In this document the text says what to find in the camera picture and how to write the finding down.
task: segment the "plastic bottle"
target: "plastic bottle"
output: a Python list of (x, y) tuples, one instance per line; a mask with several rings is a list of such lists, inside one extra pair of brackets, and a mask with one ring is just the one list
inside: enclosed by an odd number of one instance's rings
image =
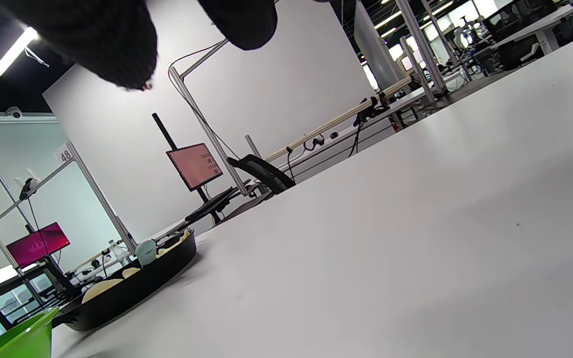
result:
[[(114, 240), (110, 240), (109, 241), (109, 246), (114, 245)], [(127, 264), (129, 264), (129, 259), (127, 258), (128, 253), (123, 250), (121, 247), (119, 246), (114, 246), (112, 248), (112, 253), (114, 254), (114, 258), (116, 258), (116, 260), (118, 260), (119, 263), (121, 263), (121, 265), (125, 266)]]

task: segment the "fluorescent light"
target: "fluorescent light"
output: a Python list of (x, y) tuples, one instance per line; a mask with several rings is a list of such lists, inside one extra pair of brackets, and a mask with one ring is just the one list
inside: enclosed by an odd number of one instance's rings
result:
[(388, 30), (387, 32), (384, 32), (384, 34), (382, 35), (382, 38), (385, 38), (386, 36), (392, 34), (394, 32), (394, 30), (397, 30), (397, 28), (393, 27), (392, 29)]
[(420, 30), (423, 30), (424, 27), (430, 25), (432, 23), (432, 20), (428, 21), (427, 23), (424, 23), (423, 25), (421, 25), (421, 27), (419, 28)]
[(396, 18), (397, 16), (400, 16), (402, 14), (402, 11), (398, 11), (396, 13), (394, 13), (391, 17), (387, 18), (386, 20), (378, 23), (377, 25), (375, 25), (375, 29), (379, 29), (380, 27), (386, 25), (389, 21), (391, 21), (392, 19)]
[(17, 39), (17, 41), (12, 45), (12, 47), (6, 52), (4, 57), (0, 61), (0, 76), (6, 72), (7, 68), (14, 62), (19, 54), (25, 49), (25, 47), (34, 40), (37, 36), (36, 30), (32, 27), (28, 27), (23, 34)]
[[(449, 2), (448, 4), (445, 4), (444, 6), (440, 7), (439, 9), (436, 9), (432, 14), (439, 14), (440, 12), (442, 12), (446, 7), (449, 7), (450, 5), (452, 5), (453, 1)], [(428, 20), (430, 18), (430, 15), (426, 15), (423, 17), (424, 20)]]

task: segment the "white desk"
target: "white desk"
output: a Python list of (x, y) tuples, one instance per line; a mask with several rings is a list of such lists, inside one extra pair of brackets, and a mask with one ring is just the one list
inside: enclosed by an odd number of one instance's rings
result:
[(512, 41), (519, 41), (534, 34), (536, 35), (536, 38), (539, 40), (539, 44), (541, 44), (541, 48), (543, 49), (543, 54), (548, 55), (559, 48), (559, 44), (557, 43), (557, 38), (554, 36), (554, 33), (552, 32), (552, 28), (558, 25), (561, 22), (562, 18), (567, 17), (571, 14), (573, 14), (572, 5), (565, 5), (559, 7), (557, 11), (548, 14), (548, 16), (541, 18), (541, 20), (527, 27), (524, 27), (523, 29), (515, 32), (514, 34), (503, 39), (502, 41), (495, 43), (494, 45), (490, 46), (490, 48), (495, 49), (502, 45), (505, 45), (506, 43), (510, 43)]
[(573, 43), (198, 240), (53, 357), (573, 357)]

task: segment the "monitor stand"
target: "monitor stand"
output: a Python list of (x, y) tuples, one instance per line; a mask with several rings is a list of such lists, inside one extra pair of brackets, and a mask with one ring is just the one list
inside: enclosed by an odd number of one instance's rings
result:
[[(171, 139), (171, 136), (169, 135), (169, 132), (167, 131), (167, 129), (165, 128), (165, 126), (163, 125), (163, 122), (161, 122), (161, 119), (159, 118), (159, 115), (156, 113), (152, 113), (152, 118), (154, 118), (154, 122), (156, 122), (156, 124), (158, 125), (159, 129), (161, 130), (163, 136), (165, 137), (165, 140), (168, 141), (169, 147), (171, 147), (171, 150), (176, 150), (178, 149), (178, 147), (176, 146), (176, 144), (174, 143), (174, 141)], [(205, 194), (204, 191), (202, 191), (202, 188), (197, 188), (196, 191), (198, 192), (198, 195), (200, 195), (200, 198), (202, 199), (203, 202), (209, 202), (209, 199), (207, 199), (207, 195)], [(218, 224), (219, 222), (221, 222), (220, 217), (218, 217), (218, 214), (216, 214), (215, 211), (212, 211), (211, 213), (211, 217), (213, 217), (213, 220), (216, 224)]]

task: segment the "green bowl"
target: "green bowl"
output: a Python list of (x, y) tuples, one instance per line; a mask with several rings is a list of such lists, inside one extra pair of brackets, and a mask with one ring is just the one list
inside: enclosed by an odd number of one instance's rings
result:
[(59, 308), (43, 311), (0, 336), (0, 358), (50, 358), (52, 319)]

